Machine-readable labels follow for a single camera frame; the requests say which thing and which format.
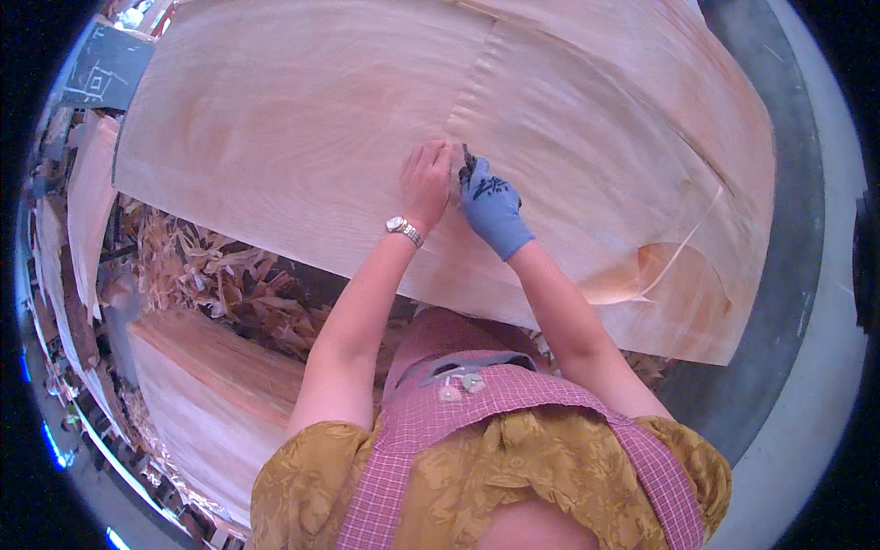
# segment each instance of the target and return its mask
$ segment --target silver watch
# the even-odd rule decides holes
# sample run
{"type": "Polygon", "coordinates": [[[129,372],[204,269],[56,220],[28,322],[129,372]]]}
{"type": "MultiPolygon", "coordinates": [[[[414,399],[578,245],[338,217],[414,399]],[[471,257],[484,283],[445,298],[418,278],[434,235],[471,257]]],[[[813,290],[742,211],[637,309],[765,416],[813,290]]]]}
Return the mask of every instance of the silver watch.
{"type": "Polygon", "coordinates": [[[422,248],[422,243],[424,240],[422,239],[422,235],[419,234],[418,230],[415,229],[403,216],[395,216],[385,222],[385,228],[389,233],[403,233],[407,237],[413,240],[415,243],[415,248],[418,250],[422,248]]]}

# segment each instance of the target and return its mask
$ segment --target watch face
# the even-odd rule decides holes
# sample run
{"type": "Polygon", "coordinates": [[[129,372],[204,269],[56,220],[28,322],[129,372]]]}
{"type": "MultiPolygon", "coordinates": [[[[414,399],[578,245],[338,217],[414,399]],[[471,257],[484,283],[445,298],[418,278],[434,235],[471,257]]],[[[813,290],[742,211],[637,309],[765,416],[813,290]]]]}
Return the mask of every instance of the watch face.
{"type": "Polygon", "coordinates": [[[385,227],[388,228],[388,231],[397,230],[401,225],[403,225],[403,218],[400,216],[395,216],[385,222],[385,227]]]}

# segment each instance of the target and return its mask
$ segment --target gloved hand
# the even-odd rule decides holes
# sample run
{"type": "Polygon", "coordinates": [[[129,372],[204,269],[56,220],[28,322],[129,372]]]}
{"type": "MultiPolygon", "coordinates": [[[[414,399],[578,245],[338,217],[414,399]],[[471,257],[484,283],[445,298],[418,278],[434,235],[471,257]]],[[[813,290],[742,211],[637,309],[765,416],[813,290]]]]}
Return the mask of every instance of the gloved hand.
{"type": "Polygon", "coordinates": [[[506,180],[489,173],[485,158],[474,158],[465,146],[466,165],[458,172],[461,183],[461,208],[467,222],[485,240],[502,261],[507,261],[519,247],[533,238],[519,217],[523,205],[519,193],[506,180]]]}

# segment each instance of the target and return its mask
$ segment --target bare hand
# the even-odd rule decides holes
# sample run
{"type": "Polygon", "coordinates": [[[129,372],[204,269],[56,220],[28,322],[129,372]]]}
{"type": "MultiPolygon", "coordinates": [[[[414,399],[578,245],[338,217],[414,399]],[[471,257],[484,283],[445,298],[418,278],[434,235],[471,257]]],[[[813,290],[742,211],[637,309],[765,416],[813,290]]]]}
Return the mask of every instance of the bare hand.
{"type": "Polygon", "coordinates": [[[449,201],[452,143],[435,140],[416,145],[400,168],[402,215],[422,237],[434,228],[449,201]]]}

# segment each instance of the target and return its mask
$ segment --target apron bib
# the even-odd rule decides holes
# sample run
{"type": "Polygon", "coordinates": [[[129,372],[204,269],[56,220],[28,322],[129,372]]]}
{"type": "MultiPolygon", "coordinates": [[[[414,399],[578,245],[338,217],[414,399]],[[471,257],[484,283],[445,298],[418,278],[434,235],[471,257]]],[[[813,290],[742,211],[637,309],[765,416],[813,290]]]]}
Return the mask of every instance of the apron bib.
{"type": "Polygon", "coordinates": [[[392,368],[385,383],[382,426],[342,523],[337,550],[391,548],[417,453],[494,414],[549,404],[601,414],[629,456],[670,549],[699,548],[700,507],[671,451],[581,386],[538,370],[526,354],[487,349],[392,368]]]}

